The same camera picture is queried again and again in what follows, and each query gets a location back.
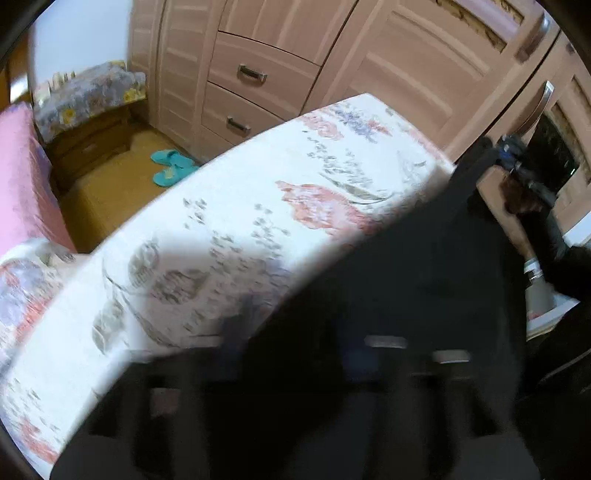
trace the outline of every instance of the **metal handle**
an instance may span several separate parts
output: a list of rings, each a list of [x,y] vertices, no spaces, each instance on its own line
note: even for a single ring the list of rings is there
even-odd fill
[[[551,25],[550,19],[549,19],[548,15],[546,15],[546,13],[544,12],[544,15],[542,16],[542,22],[540,23],[540,26],[538,27],[538,30],[536,31],[534,36],[531,37],[531,39],[528,43],[523,45],[517,51],[517,55],[516,55],[517,60],[519,60],[521,63],[523,63],[523,62],[527,61],[529,57],[532,56],[532,54],[536,51],[536,49],[542,43],[542,40],[544,39],[546,34],[550,31],[550,25]]]
[[[542,93],[542,98],[540,99],[538,104],[535,106],[534,111],[532,111],[531,114],[528,116],[528,118],[525,119],[525,121],[519,126],[519,128],[517,128],[517,130],[515,130],[515,132],[513,133],[514,135],[517,135],[519,137],[523,137],[523,135],[525,135],[528,131],[530,131],[530,129],[540,119],[540,117],[542,116],[542,113],[544,113],[544,110],[546,110],[546,107],[548,106],[548,103],[550,102],[550,97],[552,97],[553,93],[554,93],[554,85],[552,85],[552,83],[548,80],[544,84],[544,91]]]
[[[248,135],[251,132],[251,128],[248,125],[242,125],[236,122],[230,115],[228,115],[228,121],[226,121],[226,126],[237,128],[244,135]]]
[[[256,70],[252,70],[252,69],[248,68],[246,65],[244,65],[243,63],[241,63],[240,66],[238,67],[238,73],[242,73],[243,75],[246,75],[247,77],[258,80],[259,82],[261,82],[261,85],[267,81],[267,74],[266,73],[260,73],[260,72],[257,72]]]

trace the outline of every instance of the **turquoise slipper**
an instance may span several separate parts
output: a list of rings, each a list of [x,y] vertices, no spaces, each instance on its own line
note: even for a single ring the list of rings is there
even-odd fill
[[[183,168],[178,165],[171,165],[169,168],[159,171],[152,179],[160,187],[171,187],[198,169],[199,167]]]
[[[161,165],[176,165],[181,168],[193,166],[193,160],[181,155],[177,150],[160,150],[152,153],[150,158]]]

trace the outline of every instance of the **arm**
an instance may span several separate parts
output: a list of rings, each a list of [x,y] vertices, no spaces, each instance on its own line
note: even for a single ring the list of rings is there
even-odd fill
[[[501,183],[505,208],[516,214],[540,262],[545,279],[564,295],[591,297],[591,251],[569,247],[552,211],[507,177]]]
[[[577,300],[591,297],[591,250],[569,247],[551,211],[518,214],[544,272],[556,290]]]

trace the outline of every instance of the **white wall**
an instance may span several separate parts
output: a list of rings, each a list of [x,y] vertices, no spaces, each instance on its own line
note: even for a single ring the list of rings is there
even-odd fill
[[[589,241],[591,236],[591,213],[588,213],[583,219],[572,227],[564,236],[569,245],[579,245]]]
[[[31,29],[31,88],[55,72],[79,72],[108,60],[127,60],[132,3],[55,0]]]

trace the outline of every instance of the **drawer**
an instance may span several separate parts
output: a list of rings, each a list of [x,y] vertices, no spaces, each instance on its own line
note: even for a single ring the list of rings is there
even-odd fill
[[[201,123],[232,145],[238,145],[247,138],[283,123],[283,120],[258,105],[208,82]]]
[[[230,150],[234,145],[223,139],[218,134],[213,133],[209,128],[199,125],[196,132],[196,142],[194,147],[194,156],[203,163],[220,156],[222,153]]]
[[[357,2],[228,0],[224,3],[221,31],[258,40],[322,65]]]
[[[85,142],[92,135],[114,125],[128,122],[130,118],[127,106],[119,107],[90,119],[84,125],[61,133],[47,147],[47,155],[57,158],[65,155],[69,150]]]
[[[73,147],[62,157],[51,158],[52,176],[61,193],[85,174],[98,167],[111,156],[129,150],[133,127],[118,124]]]
[[[290,120],[299,116],[319,70],[277,48],[220,32],[208,80]]]

